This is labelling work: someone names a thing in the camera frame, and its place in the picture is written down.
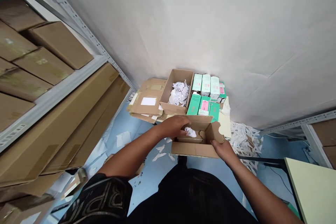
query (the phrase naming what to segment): pink label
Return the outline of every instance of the pink label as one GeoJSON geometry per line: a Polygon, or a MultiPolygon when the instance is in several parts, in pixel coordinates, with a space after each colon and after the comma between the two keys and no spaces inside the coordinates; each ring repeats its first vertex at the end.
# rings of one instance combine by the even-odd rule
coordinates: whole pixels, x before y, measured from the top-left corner
{"type": "Polygon", "coordinates": [[[205,101],[205,100],[203,100],[200,109],[201,109],[201,110],[208,111],[208,108],[209,108],[209,101],[205,101]]]}

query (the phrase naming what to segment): left hand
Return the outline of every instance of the left hand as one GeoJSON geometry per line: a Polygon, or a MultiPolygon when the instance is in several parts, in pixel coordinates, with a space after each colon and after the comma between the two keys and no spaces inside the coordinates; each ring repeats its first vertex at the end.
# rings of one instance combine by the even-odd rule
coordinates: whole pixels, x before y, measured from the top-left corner
{"type": "Polygon", "coordinates": [[[181,130],[181,128],[189,124],[190,120],[184,115],[174,115],[164,120],[162,123],[156,125],[159,133],[162,135],[162,138],[169,137],[174,139],[175,137],[187,136],[188,132],[181,130]]]}

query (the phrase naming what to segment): black cable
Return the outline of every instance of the black cable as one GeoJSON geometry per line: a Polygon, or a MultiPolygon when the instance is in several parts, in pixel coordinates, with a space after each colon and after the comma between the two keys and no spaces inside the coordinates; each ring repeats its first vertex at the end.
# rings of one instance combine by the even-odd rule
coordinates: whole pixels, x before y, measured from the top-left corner
{"type": "Polygon", "coordinates": [[[281,180],[282,180],[284,186],[286,187],[286,189],[289,191],[290,194],[292,194],[292,192],[291,192],[291,191],[288,189],[288,187],[286,186],[286,184],[285,184],[284,180],[282,179],[281,175],[278,174],[278,173],[276,173],[276,172],[272,169],[272,167],[269,166],[269,168],[270,168],[276,175],[278,175],[278,176],[281,178],[281,180]]]}

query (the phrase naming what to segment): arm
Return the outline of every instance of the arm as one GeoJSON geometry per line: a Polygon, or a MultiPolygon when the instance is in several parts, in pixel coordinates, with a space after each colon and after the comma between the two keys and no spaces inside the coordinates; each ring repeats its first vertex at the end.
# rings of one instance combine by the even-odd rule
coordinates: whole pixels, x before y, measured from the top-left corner
{"type": "Polygon", "coordinates": [[[161,139],[187,135],[187,132],[182,131],[181,128],[188,123],[189,119],[186,116],[175,115],[155,125],[118,151],[100,168],[98,173],[103,173],[107,177],[132,177],[148,153],[161,139]]]}
{"type": "Polygon", "coordinates": [[[219,157],[230,167],[261,223],[302,223],[299,218],[239,160],[228,141],[211,141],[219,157]]]}

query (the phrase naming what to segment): right hand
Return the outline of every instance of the right hand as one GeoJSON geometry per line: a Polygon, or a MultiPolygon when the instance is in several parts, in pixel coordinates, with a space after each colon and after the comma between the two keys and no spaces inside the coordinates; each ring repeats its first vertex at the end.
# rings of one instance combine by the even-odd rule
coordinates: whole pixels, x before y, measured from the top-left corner
{"type": "Polygon", "coordinates": [[[234,161],[239,161],[239,158],[232,149],[229,141],[224,139],[223,143],[218,143],[216,140],[211,141],[212,146],[215,148],[218,156],[227,164],[234,161]]]}

